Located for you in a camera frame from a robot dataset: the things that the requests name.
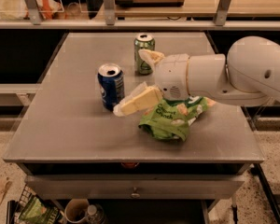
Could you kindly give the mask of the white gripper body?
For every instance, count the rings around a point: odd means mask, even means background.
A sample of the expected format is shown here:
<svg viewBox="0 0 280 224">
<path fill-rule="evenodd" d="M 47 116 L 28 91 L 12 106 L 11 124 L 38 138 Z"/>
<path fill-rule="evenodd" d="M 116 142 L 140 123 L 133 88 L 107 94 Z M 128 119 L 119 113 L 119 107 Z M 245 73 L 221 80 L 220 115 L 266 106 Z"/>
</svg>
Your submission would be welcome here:
<svg viewBox="0 0 280 224">
<path fill-rule="evenodd" d="M 155 84 L 165 99 L 176 101 L 189 98 L 186 79 L 188 63 L 188 54 L 176 54 L 167 56 L 156 64 Z"/>
</svg>

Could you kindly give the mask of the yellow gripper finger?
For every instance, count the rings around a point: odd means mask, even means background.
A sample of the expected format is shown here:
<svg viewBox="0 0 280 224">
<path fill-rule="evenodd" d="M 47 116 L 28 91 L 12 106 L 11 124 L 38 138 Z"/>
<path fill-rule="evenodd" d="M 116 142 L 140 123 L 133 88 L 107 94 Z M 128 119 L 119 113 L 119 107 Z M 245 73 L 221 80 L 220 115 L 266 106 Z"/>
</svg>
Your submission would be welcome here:
<svg viewBox="0 0 280 224">
<path fill-rule="evenodd" d="M 123 98 L 113 108 L 117 117 L 129 116 L 135 112 L 151 108 L 162 100 L 160 89 L 146 82 L 139 84 L 128 96 Z"/>
<path fill-rule="evenodd" d="M 144 62 L 146 62 L 152 69 L 154 69 L 155 65 L 164 58 L 163 53 L 150 49 L 140 49 L 138 51 L 138 54 L 140 58 Z"/>
</svg>

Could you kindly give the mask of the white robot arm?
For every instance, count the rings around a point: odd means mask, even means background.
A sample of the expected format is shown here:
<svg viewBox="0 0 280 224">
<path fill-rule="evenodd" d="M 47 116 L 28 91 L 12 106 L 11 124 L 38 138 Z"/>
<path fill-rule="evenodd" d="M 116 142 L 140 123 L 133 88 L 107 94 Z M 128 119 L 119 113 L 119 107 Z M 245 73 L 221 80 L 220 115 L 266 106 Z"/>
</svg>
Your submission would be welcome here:
<svg viewBox="0 0 280 224">
<path fill-rule="evenodd" d="M 259 106 L 280 102 L 280 45 L 259 36 L 236 41 L 224 54 L 164 56 L 141 49 L 153 67 L 154 84 L 138 85 L 114 107 L 118 117 L 151 108 L 161 99 L 182 101 L 208 97 L 226 105 Z"/>
</svg>

